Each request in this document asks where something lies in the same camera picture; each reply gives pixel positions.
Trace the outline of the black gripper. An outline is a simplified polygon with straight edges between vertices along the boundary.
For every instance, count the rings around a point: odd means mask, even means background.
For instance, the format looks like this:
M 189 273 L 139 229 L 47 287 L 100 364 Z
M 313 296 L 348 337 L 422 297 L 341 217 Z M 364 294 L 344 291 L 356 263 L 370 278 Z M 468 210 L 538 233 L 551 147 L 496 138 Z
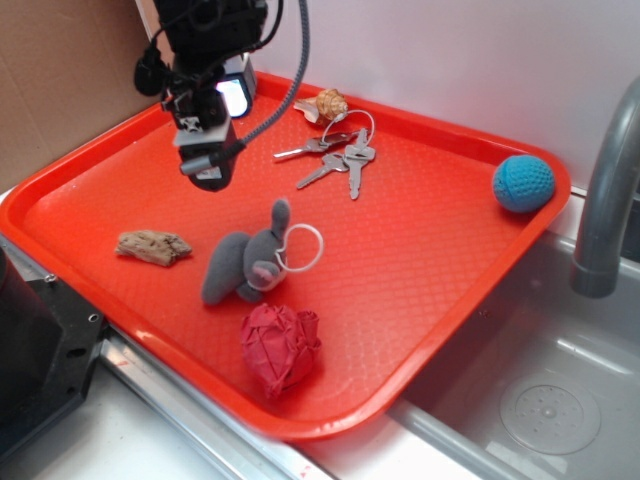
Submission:
M 231 57 L 211 71 L 189 72 L 180 60 L 172 66 L 163 62 L 152 44 L 136 63 L 134 85 L 144 96 L 158 96 L 180 129 L 174 139 L 180 172 L 201 190 L 227 188 L 245 149 L 230 119 L 249 114 L 257 89 L 249 55 Z

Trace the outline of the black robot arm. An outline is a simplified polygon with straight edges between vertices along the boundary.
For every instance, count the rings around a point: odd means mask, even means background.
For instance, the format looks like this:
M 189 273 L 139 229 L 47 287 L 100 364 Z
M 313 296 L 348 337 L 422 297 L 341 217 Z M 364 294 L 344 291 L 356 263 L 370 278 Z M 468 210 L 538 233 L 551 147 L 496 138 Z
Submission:
M 176 128 L 180 171 L 197 188 L 231 182 L 242 151 L 221 86 L 255 92 L 249 52 L 258 48 L 268 7 L 263 1 L 157 1 L 159 28 L 134 70 L 134 85 L 156 97 Z

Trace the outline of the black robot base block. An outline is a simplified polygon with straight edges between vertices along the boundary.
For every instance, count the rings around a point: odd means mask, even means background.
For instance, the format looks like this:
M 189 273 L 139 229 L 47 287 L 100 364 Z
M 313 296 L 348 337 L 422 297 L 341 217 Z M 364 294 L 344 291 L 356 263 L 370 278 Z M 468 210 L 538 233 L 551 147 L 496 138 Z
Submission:
M 1 461 L 78 408 L 105 318 L 62 280 L 26 280 L 1 254 Z

